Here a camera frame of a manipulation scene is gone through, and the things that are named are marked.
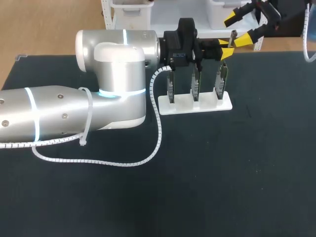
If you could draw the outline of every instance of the white shelf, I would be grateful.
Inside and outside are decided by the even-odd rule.
[[[178,28],[179,19],[192,17],[194,19],[197,37],[201,39],[229,38],[232,29],[213,30],[210,27],[206,12],[205,0],[156,0],[152,9],[151,30],[158,37],[163,37],[164,31],[174,31]],[[252,14],[234,24],[238,36],[258,27]]]

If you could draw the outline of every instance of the white cable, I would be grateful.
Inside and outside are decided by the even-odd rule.
[[[50,146],[55,144],[61,144],[65,142],[74,141],[82,137],[82,133],[58,138],[58,139],[51,139],[47,141],[37,141],[37,142],[16,142],[16,143],[0,143],[0,149],[14,149],[14,148],[27,148],[27,147],[42,147],[42,146]]]
[[[304,58],[306,62],[311,63],[316,59],[316,53],[309,58],[308,52],[307,52],[307,30],[308,30],[308,24],[309,24],[309,18],[310,18],[310,4],[307,4],[307,8],[305,10],[305,22],[304,22],[304,29],[303,29],[303,53]]]
[[[60,162],[60,163],[93,163],[93,164],[103,164],[103,165],[112,165],[112,166],[120,166],[120,167],[133,167],[133,166],[139,166],[139,165],[147,163],[156,155],[156,153],[160,147],[160,144],[161,144],[162,129],[161,129],[161,121],[160,121],[159,111],[158,111],[158,108],[156,106],[156,102],[155,102],[155,98],[154,98],[154,82],[155,82],[155,79],[158,76],[158,74],[163,72],[163,71],[171,71],[171,68],[169,66],[159,68],[152,76],[152,79],[150,81],[150,86],[149,86],[150,99],[151,99],[153,109],[154,109],[156,119],[157,119],[158,140],[157,140],[157,144],[156,144],[154,151],[146,159],[139,161],[139,162],[134,162],[134,163],[117,163],[117,162],[108,162],[108,161],[95,160],[95,159],[49,158],[49,157],[45,157],[45,156],[41,155],[40,153],[38,153],[38,151],[36,150],[35,147],[32,147],[32,151],[33,151],[34,155],[40,159],[45,160],[45,161]]]
[[[91,125],[91,120],[92,120],[93,99],[92,99],[91,92],[88,88],[80,87],[79,90],[84,90],[85,92],[87,92],[88,103],[89,103],[87,121],[85,122],[85,128],[84,128],[82,137],[79,140],[80,145],[84,146],[85,144],[87,144],[86,139],[87,139],[87,135],[88,135],[90,125]]]

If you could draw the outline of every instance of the white shelving unit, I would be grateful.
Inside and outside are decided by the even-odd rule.
[[[104,21],[107,29],[115,29],[116,16],[111,18],[111,0],[101,0]],[[206,12],[205,0],[156,0],[152,9],[151,30],[156,31],[158,37],[163,37],[164,31],[174,31],[178,28],[179,19],[192,17],[196,24],[197,37],[201,39],[229,38],[232,29],[211,29]],[[242,21],[236,23],[238,36],[242,36],[251,29],[258,28],[266,22],[261,15],[260,24],[253,14],[246,15]],[[263,37],[254,45],[254,50],[261,49]]]

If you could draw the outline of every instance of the wooden floor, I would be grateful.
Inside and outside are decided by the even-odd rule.
[[[0,0],[0,88],[18,54],[74,54],[77,31],[105,28],[101,11],[100,0]],[[302,50],[301,38],[265,39],[262,47],[296,50]]]

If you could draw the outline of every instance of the black table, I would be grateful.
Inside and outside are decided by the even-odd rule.
[[[31,149],[0,151],[0,236],[316,236],[316,67],[302,53],[236,54],[233,110],[162,116],[162,145],[147,164],[119,168],[51,163]],[[217,63],[204,61],[202,91]],[[176,92],[189,92],[190,69]],[[64,85],[98,90],[74,56],[16,62],[4,89]],[[166,94],[163,76],[155,94]],[[136,128],[91,132],[39,148],[57,158],[146,158],[157,141],[148,103]]]

